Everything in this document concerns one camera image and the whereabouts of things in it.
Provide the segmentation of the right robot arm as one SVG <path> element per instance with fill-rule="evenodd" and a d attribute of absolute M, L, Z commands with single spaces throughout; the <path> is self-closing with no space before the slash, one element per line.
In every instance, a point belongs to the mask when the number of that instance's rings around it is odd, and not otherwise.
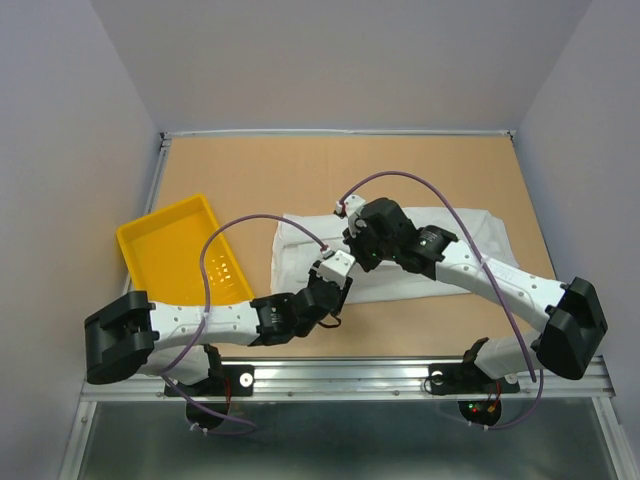
<path fill-rule="evenodd" d="M 339 201 L 335 212 L 347 221 L 344 242 L 364 271 L 393 262 L 410 274 L 506 306 L 531 326 L 527 334 L 476 341 L 460 366 L 466 387 L 482 390 L 528 369 L 546 369 L 569 380 L 583 378 L 608 330 L 590 282 L 580 277 L 569 283 L 545 279 L 477 254 L 452 232 L 415 226 L 386 197 L 366 202 L 353 196 Z"/>

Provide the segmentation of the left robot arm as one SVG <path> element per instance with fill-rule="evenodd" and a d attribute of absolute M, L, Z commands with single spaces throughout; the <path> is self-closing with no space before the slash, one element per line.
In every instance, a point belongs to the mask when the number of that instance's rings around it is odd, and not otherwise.
<path fill-rule="evenodd" d="M 199 393 L 215 392 L 223 371 L 198 352 L 194 360 L 161 358 L 173 348 L 204 344 L 276 346 L 304 338 L 326 317 L 337 317 L 353 279 L 309 271 L 307 286 L 281 293 L 215 306 L 152 302 L 145 291 L 132 291 L 91 314 L 84 322 L 86 378 L 91 385 L 124 381 L 137 373 L 165 374 Z"/>

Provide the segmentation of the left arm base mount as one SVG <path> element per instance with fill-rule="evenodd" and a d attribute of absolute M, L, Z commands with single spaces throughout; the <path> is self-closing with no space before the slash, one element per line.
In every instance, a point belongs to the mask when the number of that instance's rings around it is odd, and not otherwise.
<path fill-rule="evenodd" d="M 251 420 L 234 414 L 232 401 L 235 397 L 253 394 L 251 383 L 243 385 L 241 380 L 253 375 L 249 367 L 223 366 L 217 373 L 193 385 L 162 377 L 163 395 L 185 401 L 185 417 L 189 428 L 205 436 L 240 436 L 257 430 Z"/>

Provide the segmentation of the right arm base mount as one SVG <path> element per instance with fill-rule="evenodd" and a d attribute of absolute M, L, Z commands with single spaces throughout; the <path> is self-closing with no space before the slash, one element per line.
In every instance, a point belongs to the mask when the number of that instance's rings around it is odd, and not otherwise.
<path fill-rule="evenodd" d="M 475 425 L 494 427 L 502 414 L 502 395 L 520 392 L 517 380 L 492 380 L 473 365 L 439 363 L 429 368 L 422 390 L 435 396 L 460 396 L 463 418 Z"/>

